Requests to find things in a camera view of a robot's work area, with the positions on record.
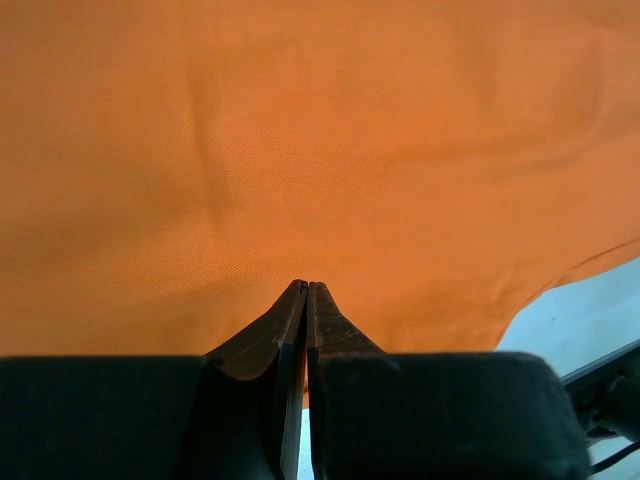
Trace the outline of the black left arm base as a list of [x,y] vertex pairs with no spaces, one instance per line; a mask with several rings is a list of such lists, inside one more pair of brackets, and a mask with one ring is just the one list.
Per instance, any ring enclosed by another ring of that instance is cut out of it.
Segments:
[[598,474],[639,450],[639,342],[634,341],[562,378],[589,447],[617,437],[631,442],[595,463]]

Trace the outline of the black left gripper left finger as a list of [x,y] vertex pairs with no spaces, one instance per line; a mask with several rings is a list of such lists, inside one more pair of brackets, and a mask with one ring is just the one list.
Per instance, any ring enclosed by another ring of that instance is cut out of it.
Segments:
[[307,285],[202,356],[1,361],[5,479],[292,479]]

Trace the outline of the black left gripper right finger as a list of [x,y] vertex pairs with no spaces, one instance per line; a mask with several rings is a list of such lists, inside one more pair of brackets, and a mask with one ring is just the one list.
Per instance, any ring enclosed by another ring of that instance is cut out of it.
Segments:
[[307,294],[318,479],[586,479],[585,434],[560,379],[520,352],[390,354]]

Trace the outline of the orange trousers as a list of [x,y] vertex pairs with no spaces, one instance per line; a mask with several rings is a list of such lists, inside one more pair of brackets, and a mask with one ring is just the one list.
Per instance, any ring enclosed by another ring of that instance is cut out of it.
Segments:
[[5,1],[1,351],[203,353],[293,279],[485,350],[639,254],[635,1]]

